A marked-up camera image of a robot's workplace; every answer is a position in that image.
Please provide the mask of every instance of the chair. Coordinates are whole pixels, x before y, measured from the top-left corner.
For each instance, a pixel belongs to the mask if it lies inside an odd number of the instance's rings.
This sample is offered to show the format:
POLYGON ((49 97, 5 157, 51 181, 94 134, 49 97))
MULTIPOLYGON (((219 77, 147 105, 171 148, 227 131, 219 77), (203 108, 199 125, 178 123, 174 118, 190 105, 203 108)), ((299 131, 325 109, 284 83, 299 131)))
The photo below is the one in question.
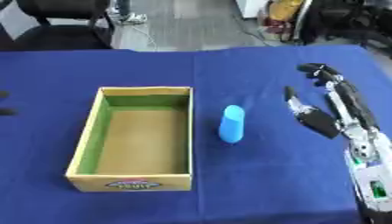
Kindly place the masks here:
POLYGON ((35 17, 39 26, 25 31, 12 39, 0 27, 1 50, 45 51, 111 49, 114 26, 106 9, 109 0, 17 0, 25 14, 35 17), (48 18, 86 19, 86 25, 53 25, 48 18), (96 26, 97 20, 105 18, 108 28, 96 26))
POLYGON ((350 39, 392 58, 391 18, 391 10, 382 1, 313 0, 301 30, 301 39, 306 45, 321 34, 325 34, 327 40, 350 39))

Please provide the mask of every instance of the floor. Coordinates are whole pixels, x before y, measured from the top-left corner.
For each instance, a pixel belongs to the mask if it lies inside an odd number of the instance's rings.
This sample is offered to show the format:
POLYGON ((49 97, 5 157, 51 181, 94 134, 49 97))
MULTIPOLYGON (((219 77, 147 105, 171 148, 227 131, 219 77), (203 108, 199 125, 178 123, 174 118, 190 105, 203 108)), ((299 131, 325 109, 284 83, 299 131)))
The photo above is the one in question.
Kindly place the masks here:
MULTIPOLYGON (((114 46, 140 52, 200 51, 235 46, 280 46, 242 30, 257 33, 255 19, 241 19, 235 0, 131 0, 132 10, 146 13, 146 24, 118 26, 114 46)), ((344 39, 316 45, 345 44, 344 39)), ((392 60, 371 52, 392 77, 392 60)))

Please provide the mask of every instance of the yellow object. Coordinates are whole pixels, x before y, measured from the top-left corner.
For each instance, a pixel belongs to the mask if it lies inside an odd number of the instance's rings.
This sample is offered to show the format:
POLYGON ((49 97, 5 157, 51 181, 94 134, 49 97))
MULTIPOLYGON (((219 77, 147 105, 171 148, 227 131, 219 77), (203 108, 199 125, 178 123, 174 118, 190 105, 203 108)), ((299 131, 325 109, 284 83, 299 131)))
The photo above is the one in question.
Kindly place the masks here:
POLYGON ((193 89, 101 87, 66 177, 83 192, 190 190, 193 89))
POLYGON ((298 11, 303 0, 276 0, 269 6, 269 18, 289 21, 298 11))

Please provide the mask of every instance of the printed label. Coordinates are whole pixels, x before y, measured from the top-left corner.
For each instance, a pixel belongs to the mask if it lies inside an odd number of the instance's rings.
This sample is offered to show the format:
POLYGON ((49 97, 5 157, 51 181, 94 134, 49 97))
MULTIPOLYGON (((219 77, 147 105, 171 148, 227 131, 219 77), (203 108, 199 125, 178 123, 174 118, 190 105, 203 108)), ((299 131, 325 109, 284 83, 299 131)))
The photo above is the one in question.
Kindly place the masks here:
POLYGON ((133 178, 133 179, 125 179, 122 181, 116 181, 107 184, 108 187, 116 187, 121 190, 148 190, 152 187, 160 186, 161 184, 155 182, 148 182, 145 179, 133 178))

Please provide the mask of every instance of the person's foot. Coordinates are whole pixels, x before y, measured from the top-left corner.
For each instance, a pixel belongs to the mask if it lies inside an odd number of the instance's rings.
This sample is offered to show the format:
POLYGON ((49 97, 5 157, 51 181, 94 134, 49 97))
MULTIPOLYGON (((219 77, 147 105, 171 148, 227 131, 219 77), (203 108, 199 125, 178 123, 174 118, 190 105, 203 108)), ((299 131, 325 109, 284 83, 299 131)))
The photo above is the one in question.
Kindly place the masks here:
POLYGON ((120 11, 117 9, 117 7, 112 6, 108 8, 107 10, 108 16, 116 23, 119 23, 118 20, 120 19, 120 11))
POLYGON ((118 21, 121 25, 140 25, 147 22, 147 15, 131 12, 127 17, 120 17, 118 21))

